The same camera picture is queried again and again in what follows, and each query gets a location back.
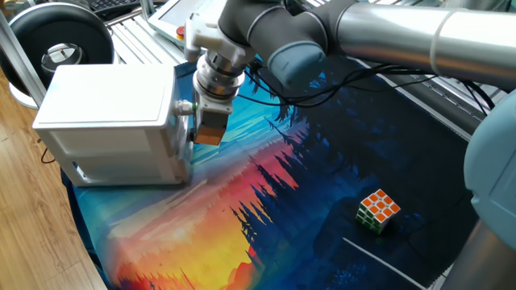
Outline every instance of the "black wire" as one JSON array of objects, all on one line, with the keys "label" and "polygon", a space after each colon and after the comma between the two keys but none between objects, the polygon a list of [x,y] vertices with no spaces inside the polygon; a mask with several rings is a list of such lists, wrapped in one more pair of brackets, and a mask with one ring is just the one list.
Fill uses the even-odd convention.
[{"label": "black wire", "polygon": [[474,89],[475,92],[477,92],[482,97],[482,99],[485,101],[490,110],[494,109],[493,100],[491,100],[491,98],[487,95],[487,93],[485,93],[483,89],[481,89],[481,87],[479,87],[472,81],[462,81],[462,83]]},{"label": "black wire", "polygon": [[383,93],[383,92],[387,92],[387,91],[390,91],[391,89],[397,89],[397,88],[401,88],[401,87],[404,87],[404,86],[407,86],[407,85],[415,85],[415,84],[421,84],[425,81],[429,81],[435,77],[438,77],[438,76],[432,76],[432,77],[429,77],[427,79],[424,79],[424,80],[420,80],[420,81],[412,81],[412,82],[409,82],[409,83],[405,83],[403,85],[396,85],[394,87],[390,87],[388,89],[380,89],[380,90],[374,90],[374,89],[366,89],[366,88],[361,88],[361,87],[357,87],[357,86],[354,86],[354,85],[349,85],[348,87],[349,88],[353,88],[353,89],[359,89],[359,90],[363,90],[365,92],[371,92],[371,93]]},{"label": "black wire", "polygon": [[[412,242],[410,242],[410,236],[411,236],[412,234],[415,234],[415,233],[419,232],[420,230],[425,229],[426,227],[430,226],[431,224],[433,224],[433,223],[437,222],[438,220],[440,220],[440,219],[444,218],[447,214],[449,214],[452,210],[454,210],[457,206],[459,206],[460,202],[462,202],[462,201],[464,200],[464,198],[465,198],[467,195],[468,195],[467,193],[463,194],[463,195],[459,198],[459,200],[458,200],[456,203],[454,203],[454,204],[453,204],[453,205],[452,205],[452,206],[451,206],[451,207],[450,207],[446,212],[442,213],[442,214],[441,214],[440,216],[438,216],[436,219],[433,219],[433,220],[429,221],[428,223],[426,223],[426,224],[424,224],[424,225],[420,226],[419,228],[417,228],[416,230],[413,230],[412,232],[410,232],[409,234],[407,234],[407,235],[405,236],[406,242],[407,242],[407,244],[409,245],[409,247],[410,247],[410,248],[412,248],[412,251],[414,251],[414,252],[416,253],[416,255],[418,256],[418,258],[420,258],[420,259],[422,260],[422,262],[423,262],[423,263],[425,263],[425,264],[426,264],[430,269],[432,269],[432,270],[433,270],[433,271],[435,271],[435,272],[438,272],[438,270],[437,270],[437,269],[435,269],[435,268],[431,265],[431,263],[429,263],[429,262],[428,262],[428,260],[427,260],[426,258],[424,258],[424,257],[419,253],[419,251],[418,251],[418,250],[416,250],[415,246],[414,246],[414,245],[412,245]],[[446,275],[444,275],[442,272],[440,272],[440,273],[439,273],[439,275],[441,275],[441,276],[442,276],[442,277],[444,277],[444,278],[447,278],[447,276],[446,276]]]},{"label": "black wire", "polygon": [[266,105],[266,106],[290,106],[289,104],[277,104],[277,103],[269,103],[269,102],[266,102],[266,101],[259,101],[259,100],[256,100],[252,97],[246,97],[244,95],[241,95],[241,94],[238,94],[239,97],[241,98],[244,98],[246,100],[249,100],[251,102],[255,102],[255,103],[258,103],[258,104],[261,104],[261,105]]},{"label": "black wire", "polygon": [[43,154],[41,155],[41,163],[42,164],[50,164],[50,163],[56,161],[55,158],[50,161],[45,161],[44,158],[45,158],[45,155],[47,155],[47,152],[48,152],[48,148],[45,148],[45,151],[43,151]]},{"label": "black wire", "polygon": [[471,94],[471,96],[473,97],[473,99],[475,99],[475,102],[478,104],[478,106],[481,108],[482,110],[482,113],[484,113],[484,115],[487,116],[487,113],[485,112],[484,110],[484,106],[480,103],[480,101],[478,101],[478,99],[476,98],[475,96],[475,93],[469,88],[468,85],[464,84],[466,86],[466,89],[469,91],[469,93]]},{"label": "black wire", "polygon": [[[358,68],[353,71],[351,71],[346,77],[337,85],[332,85],[329,88],[323,89],[321,92],[316,93],[314,95],[310,96],[302,96],[302,97],[285,97],[279,94],[276,90],[274,90],[272,87],[269,86],[270,89],[265,88],[260,81],[257,81],[251,73],[245,71],[246,75],[258,85],[261,89],[263,89],[265,92],[271,94],[274,97],[279,97],[283,103],[277,104],[277,103],[269,103],[265,101],[258,101],[254,98],[247,97],[244,95],[239,95],[239,97],[243,97],[249,101],[259,103],[261,105],[267,105],[267,106],[296,106],[300,108],[313,108],[315,106],[320,106],[324,104],[325,102],[329,101],[335,94],[344,86],[352,83],[353,81],[358,81],[367,77],[372,77],[377,74],[398,74],[398,75],[414,75],[414,74],[427,74],[427,72],[423,72],[418,69],[407,69],[403,68],[401,66],[397,65],[391,65],[391,64],[379,64],[376,67],[373,68]],[[330,93],[328,96],[326,96],[323,100],[315,102],[313,104],[305,104],[306,101],[309,101],[311,99],[314,99],[318,96],[321,96],[325,93]]]}]

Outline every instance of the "colorful mat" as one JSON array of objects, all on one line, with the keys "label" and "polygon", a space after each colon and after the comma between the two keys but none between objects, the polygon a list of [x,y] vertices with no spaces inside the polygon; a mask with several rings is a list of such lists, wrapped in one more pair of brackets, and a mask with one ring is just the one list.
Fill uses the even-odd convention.
[{"label": "colorful mat", "polygon": [[[309,91],[358,67],[339,58]],[[178,85],[189,97],[191,75]],[[278,102],[252,83],[241,93]],[[195,147],[189,184],[76,188],[114,287],[418,289],[453,263],[477,219],[467,143],[426,111],[394,90],[341,89],[313,109],[233,105],[223,143]],[[355,220],[378,189],[402,208],[381,235]]]}]

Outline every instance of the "orange button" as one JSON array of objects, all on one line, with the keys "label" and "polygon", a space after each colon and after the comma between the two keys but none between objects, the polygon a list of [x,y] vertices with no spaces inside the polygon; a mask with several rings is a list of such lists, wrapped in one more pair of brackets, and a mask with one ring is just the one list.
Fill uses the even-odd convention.
[{"label": "orange button", "polygon": [[394,211],[394,213],[397,213],[398,211],[400,211],[400,207],[397,206],[397,204],[392,204],[389,207]]},{"label": "orange button", "polygon": [[386,216],[387,216],[387,218],[393,215],[393,211],[392,211],[392,210],[390,210],[390,209],[384,209],[384,211],[382,211],[382,213],[383,213],[384,215],[386,215]]},{"label": "orange button", "polygon": [[365,207],[369,207],[372,204],[372,202],[366,198],[364,199],[364,201],[362,201],[362,204],[365,205]]},{"label": "orange button", "polygon": [[185,38],[185,27],[178,27],[176,29],[177,38],[183,40]]},{"label": "orange button", "polygon": [[392,204],[392,203],[393,203],[393,200],[392,200],[392,198],[390,198],[390,197],[386,197],[386,198],[384,198],[384,202],[385,202],[387,205],[390,205],[390,204]]},{"label": "orange button", "polygon": [[383,213],[379,213],[375,216],[375,218],[380,221],[380,222],[384,222],[384,220],[387,218],[385,217],[385,215]]},{"label": "orange button", "polygon": [[378,189],[378,191],[377,191],[377,195],[378,195],[379,197],[385,197],[387,194],[385,194],[383,190]]},{"label": "orange button", "polygon": [[380,210],[376,207],[376,206],[371,206],[369,208],[369,211],[372,213],[372,214],[377,214]]}]

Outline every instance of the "white box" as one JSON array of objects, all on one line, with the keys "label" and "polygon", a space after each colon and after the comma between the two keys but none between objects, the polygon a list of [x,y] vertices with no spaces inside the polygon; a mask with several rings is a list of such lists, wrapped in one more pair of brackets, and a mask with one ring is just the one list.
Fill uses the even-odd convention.
[{"label": "white box", "polygon": [[61,65],[32,127],[76,186],[189,178],[188,116],[171,64]]}]

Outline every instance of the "wire bundle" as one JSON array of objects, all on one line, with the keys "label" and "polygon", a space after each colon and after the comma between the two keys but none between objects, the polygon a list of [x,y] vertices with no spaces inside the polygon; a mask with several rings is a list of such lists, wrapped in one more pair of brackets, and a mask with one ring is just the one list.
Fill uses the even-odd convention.
[{"label": "wire bundle", "polygon": [[350,87],[353,89],[361,89],[364,91],[379,93],[379,92],[387,91],[390,89],[396,89],[396,88],[399,88],[399,87],[402,87],[405,85],[413,85],[413,84],[422,83],[424,81],[430,80],[431,78],[437,77],[437,76],[433,76],[433,77],[430,77],[430,78],[427,78],[424,80],[413,81],[410,83],[406,83],[404,85],[398,85],[396,87],[391,87],[389,89],[379,90],[379,91],[364,89],[364,88],[350,85],[351,83],[353,83],[355,81],[363,80],[368,77],[373,77],[377,74],[384,74],[384,75],[393,75],[393,74],[395,74],[395,75],[427,75],[427,74],[430,74],[428,72],[424,72],[419,69],[403,68],[402,66],[399,66],[399,65],[379,64],[372,68],[355,69],[355,70],[351,71],[348,75],[346,75],[340,83],[338,83],[336,85],[330,85],[328,88],[321,90],[319,93],[309,95],[309,96],[285,97],[285,96],[281,95],[280,93],[278,93],[273,88],[270,88],[270,89],[265,88],[260,83],[260,78],[258,77],[258,79],[256,79],[256,77],[253,76],[253,74],[255,74],[255,75],[257,74],[256,68],[251,67],[250,71],[251,72],[245,71],[246,75],[253,82],[255,82],[261,89],[270,93],[271,96],[280,98],[281,103],[277,104],[277,103],[270,103],[270,102],[266,102],[266,101],[259,101],[254,98],[251,98],[251,97],[243,96],[241,94],[239,95],[239,97],[245,98],[249,101],[256,102],[256,103],[259,103],[262,105],[267,105],[267,106],[295,106],[298,108],[313,108],[316,106],[320,106],[320,105],[324,104],[325,102],[328,102],[332,97],[334,97],[339,92],[340,89],[342,89],[344,87]]},{"label": "wire bundle", "polygon": [[[348,75],[344,77],[344,79],[338,83],[337,85],[330,85],[328,88],[321,90],[319,93],[309,95],[309,96],[297,96],[297,97],[286,97],[278,93],[273,88],[266,88],[264,85],[260,82],[260,74],[258,73],[258,70],[260,68],[263,68],[264,66],[261,64],[259,60],[255,60],[253,63],[249,65],[249,71],[245,70],[245,74],[254,82],[258,87],[263,89],[265,92],[269,93],[272,97],[278,97],[281,102],[280,103],[271,103],[266,101],[259,101],[252,97],[247,97],[244,95],[239,94],[239,97],[242,97],[244,99],[247,99],[252,102],[259,103],[261,105],[266,106],[295,106],[297,108],[314,108],[316,106],[320,106],[324,104],[325,102],[328,102],[332,97],[334,97],[340,89],[344,87],[353,88],[353,89],[359,89],[366,92],[371,93],[382,93],[385,91],[389,91],[391,89],[397,89],[404,87],[406,85],[414,85],[414,84],[420,84],[425,81],[429,81],[435,77],[437,77],[435,74],[431,74],[428,72],[424,72],[419,69],[412,69],[412,68],[404,68],[399,65],[392,65],[392,64],[379,64],[372,68],[358,68],[353,71],[351,71]],[[420,81],[412,81],[409,83],[405,83],[403,85],[396,85],[394,87],[390,87],[388,89],[382,89],[382,90],[373,90],[373,89],[366,89],[357,87],[355,85],[350,85],[351,83],[359,80],[363,80],[368,77],[375,76],[377,74],[383,74],[383,75],[431,75],[431,77],[422,79]],[[491,100],[491,98],[487,95],[487,93],[481,89],[480,86],[475,84],[472,81],[462,81],[465,85],[466,89],[470,92],[473,99],[476,101],[482,112],[487,116],[487,112],[485,112],[483,105],[480,103],[480,101],[477,99],[475,92],[477,92],[482,99],[485,101],[487,106],[492,110],[494,108],[494,103]]]}]

